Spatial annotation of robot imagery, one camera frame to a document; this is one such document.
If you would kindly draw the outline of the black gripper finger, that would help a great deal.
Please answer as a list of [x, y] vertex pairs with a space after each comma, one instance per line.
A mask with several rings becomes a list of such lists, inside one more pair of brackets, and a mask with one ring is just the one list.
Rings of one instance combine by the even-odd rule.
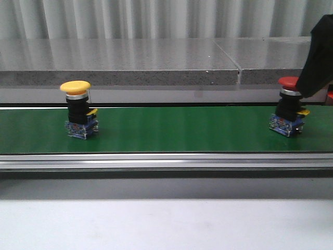
[[311, 44], [296, 84], [298, 92], [311, 97], [332, 81], [332, 14], [324, 15], [311, 31]]

